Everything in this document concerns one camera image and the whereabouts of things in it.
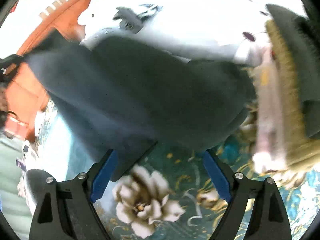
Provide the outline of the black and white fleece jacket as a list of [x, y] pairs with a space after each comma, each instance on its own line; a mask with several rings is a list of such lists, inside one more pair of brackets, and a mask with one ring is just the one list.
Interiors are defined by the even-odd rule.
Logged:
[[183, 62], [138, 41], [111, 36], [88, 49], [55, 53], [59, 81], [48, 94], [87, 153], [118, 153], [117, 181], [157, 142], [201, 152], [233, 133], [247, 117], [255, 89], [241, 65]]

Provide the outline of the pink and olive folded blanket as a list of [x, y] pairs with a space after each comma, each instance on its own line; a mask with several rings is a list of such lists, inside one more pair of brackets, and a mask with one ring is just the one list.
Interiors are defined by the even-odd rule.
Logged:
[[267, 9], [270, 46], [255, 69], [254, 169], [305, 170], [319, 162], [319, 27], [279, 5]]

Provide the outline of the grey and blue crumpled clothes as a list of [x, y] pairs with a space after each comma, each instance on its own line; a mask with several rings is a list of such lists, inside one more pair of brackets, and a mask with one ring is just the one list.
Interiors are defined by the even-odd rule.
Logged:
[[144, 28], [144, 25], [161, 10], [162, 7], [156, 4], [140, 4], [131, 8], [117, 7], [117, 12], [113, 16], [113, 20], [120, 20], [120, 29], [137, 34]]

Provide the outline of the teal floral bed sheet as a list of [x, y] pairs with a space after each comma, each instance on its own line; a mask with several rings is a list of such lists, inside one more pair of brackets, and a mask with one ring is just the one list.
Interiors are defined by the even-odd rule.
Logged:
[[[41, 165], [58, 181], [87, 171], [93, 161], [52, 101], [36, 118]], [[110, 182], [94, 208], [112, 239], [208, 239], [227, 208], [200, 154], [157, 146], [131, 172]]]

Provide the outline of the light blue floral duvet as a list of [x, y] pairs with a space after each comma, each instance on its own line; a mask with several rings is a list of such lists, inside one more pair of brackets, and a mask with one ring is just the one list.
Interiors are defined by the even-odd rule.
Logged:
[[[162, 10], [137, 34], [114, 21], [117, 7], [156, 4]], [[83, 42], [92, 45], [107, 34], [134, 38], [186, 59], [229, 59], [257, 66], [270, 44], [265, 23], [268, 4], [305, 16], [301, 0], [91, 0], [79, 16]]]

